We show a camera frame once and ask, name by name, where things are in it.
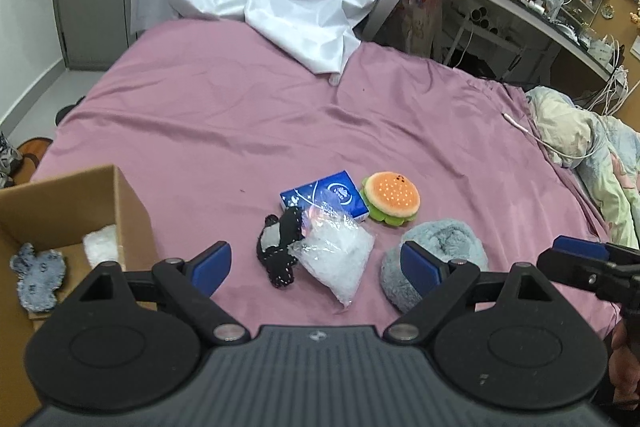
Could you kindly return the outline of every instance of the clear plastic bag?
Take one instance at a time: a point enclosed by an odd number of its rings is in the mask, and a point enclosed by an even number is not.
[[[323,190],[303,217],[305,238],[289,253],[345,307],[356,294],[375,238],[351,216],[335,210],[335,194]]]

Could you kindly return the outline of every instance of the blue tissue package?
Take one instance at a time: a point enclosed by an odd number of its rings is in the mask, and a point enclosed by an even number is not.
[[[299,206],[306,210],[314,203],[321,203],[319,198],[326,190],[335,194],[336,201],[339,201],[342,211],[349,214],[354,220],[363,221],[369,216],[369,209],[347,171],[337,172],[308,185],[281,192],[282,208]]]

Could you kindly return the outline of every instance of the brown round mat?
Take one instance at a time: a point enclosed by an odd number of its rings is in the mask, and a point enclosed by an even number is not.
[[[31,138],[18,147],[18,151],[22,153],[22,166],[14,172],[12,178],[16,185],[28,183],[33,173],[40,165],[44,153],[47,152],[49,145],[53,143],[49,138]]]

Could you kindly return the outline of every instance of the floor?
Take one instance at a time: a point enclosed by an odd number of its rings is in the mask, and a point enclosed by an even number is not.
[[[51,84],[9,135],[9,142],[18,147],[35,137],[56,137],[56,113],[76,103],[97,84],[102,71],[65,71]]]

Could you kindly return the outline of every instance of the bed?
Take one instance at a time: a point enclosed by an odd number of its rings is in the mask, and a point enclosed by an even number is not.
[[[332,87],[244,23],[179,20],[146,32],[59,127],[35,179],[115,163],[149,211],[159,254],[233,250],[214,300],[262,324],[372,324],[398,316],[380,288],[383,254],[405,229],[372,221],[360,288],[344,311],[297,269],[271,286],[255,254],[281,190],[346,169],[356,183],[399,171],[420,190],[416,223],[447,217],[482,240],[492,270],[535,262],[560,235],[607,239],[571,173],[502,117],[531,128],[521,90],[364,42]],[[616,310],[562,288],[601,335]]]

